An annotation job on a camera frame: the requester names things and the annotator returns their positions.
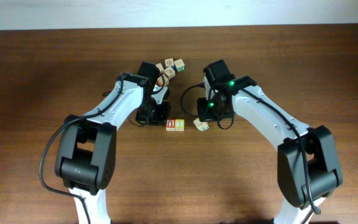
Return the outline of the red letter U block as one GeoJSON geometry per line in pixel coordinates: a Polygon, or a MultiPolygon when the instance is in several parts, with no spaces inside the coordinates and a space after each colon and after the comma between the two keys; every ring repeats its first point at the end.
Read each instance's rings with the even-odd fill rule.
{"type": "Polygon", "coordinates": [[[168,119],[165,123],[165,129],[167,131],[175,131],[175,120],[174,119],[168,119]]]}

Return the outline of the teal sided picture block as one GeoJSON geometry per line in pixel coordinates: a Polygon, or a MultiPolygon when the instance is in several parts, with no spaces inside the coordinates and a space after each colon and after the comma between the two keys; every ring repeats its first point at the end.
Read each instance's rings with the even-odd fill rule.
{"type": "Polygon", "coordinates": [[[209,129],[208,123],[205,121],[200,121],[199,118],[196,118],[193,123],[199,131],[206,131],[209,129]]]}

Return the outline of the yellow letter wooden block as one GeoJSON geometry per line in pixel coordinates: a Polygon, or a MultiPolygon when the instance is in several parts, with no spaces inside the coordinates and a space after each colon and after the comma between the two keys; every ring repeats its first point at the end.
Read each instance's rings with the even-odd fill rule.
{"type": "Polygon", "coordinates": [[[175,120],[175,131],[184,131],[185,130],[185,120],[176,119],[175,120]]]}

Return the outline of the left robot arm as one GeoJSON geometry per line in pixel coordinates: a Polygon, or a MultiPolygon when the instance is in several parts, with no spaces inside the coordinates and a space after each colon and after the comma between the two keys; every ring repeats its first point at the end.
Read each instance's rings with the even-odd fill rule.
{"type": "Polygon", "coordinates": [[[82,116],[69,115],[59,137],[55,174],[74,198],[80,223],[111,223],[106,188],[116,163],[117,131],[135,111],[141,125],[165,125],[169,88],[157,74],[122,73],[105,99],[82,116]]]}

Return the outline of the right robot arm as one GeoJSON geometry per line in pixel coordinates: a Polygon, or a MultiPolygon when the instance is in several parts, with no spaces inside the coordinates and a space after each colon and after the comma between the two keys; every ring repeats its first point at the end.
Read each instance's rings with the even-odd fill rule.
{"type": "Polygon", "coordinates": [[[205,75],[206,96],[198,99],[201,121],[238,115],[255,127],[277,152],[277,182],[284,200],[273,223],[309,223],[343,183],[332,132],[312,128],[284,111],[244,76],[205,75]]]}

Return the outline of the red edged picture block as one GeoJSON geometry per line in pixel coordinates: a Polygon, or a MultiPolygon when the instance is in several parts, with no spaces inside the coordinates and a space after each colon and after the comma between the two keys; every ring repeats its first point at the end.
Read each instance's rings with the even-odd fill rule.
{"type": "Polygon", "coordinates": [[[157,85],[162,87],[162,86],[167,86],[169,84],[169,79],[165,76],[162,75],[161,77],[157,78],[157,85]]]}

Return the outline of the center picture wooden block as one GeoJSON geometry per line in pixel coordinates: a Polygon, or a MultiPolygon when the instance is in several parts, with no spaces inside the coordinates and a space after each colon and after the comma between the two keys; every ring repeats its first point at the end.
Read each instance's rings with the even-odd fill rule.
{"type": "Polygon", "coordinates": [[[176,71],[172,67],[167,67],[163,73],[170,80],[175,76],[176,71]]]}

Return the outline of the upper left picture block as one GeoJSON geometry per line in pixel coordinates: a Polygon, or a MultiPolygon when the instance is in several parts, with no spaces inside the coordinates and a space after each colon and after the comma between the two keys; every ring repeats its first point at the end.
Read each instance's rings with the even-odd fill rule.
{"type": "Polygon", "coordinates": [[[158,63],[158,64],[156,64],[155,66],[158,68],[158,70],[159,70],[160,73],[163,73],[164,67],[163,67],[163,65],[162,65],[161,63],[158,63]]]}

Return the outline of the top blue sided block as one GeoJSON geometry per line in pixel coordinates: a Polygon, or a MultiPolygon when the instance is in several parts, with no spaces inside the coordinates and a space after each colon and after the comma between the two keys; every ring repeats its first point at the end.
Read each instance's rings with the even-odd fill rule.
{"type": "Polygon", "coordinates": [[[166,68],[168,68],[168,67],[175,68],[174,60],[172,58],[167,58],[164,60],[164,62],[165,62],[166,68]]]}

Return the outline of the top right green sided block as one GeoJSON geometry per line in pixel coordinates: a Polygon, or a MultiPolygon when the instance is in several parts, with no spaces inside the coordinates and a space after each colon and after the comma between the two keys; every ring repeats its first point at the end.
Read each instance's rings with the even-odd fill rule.
{"type": "Polygon", "coordinates": [[[185,63],[181,58],[174,61],[174,66],[177,72],[184,71],[185,69],[185,63]]]}

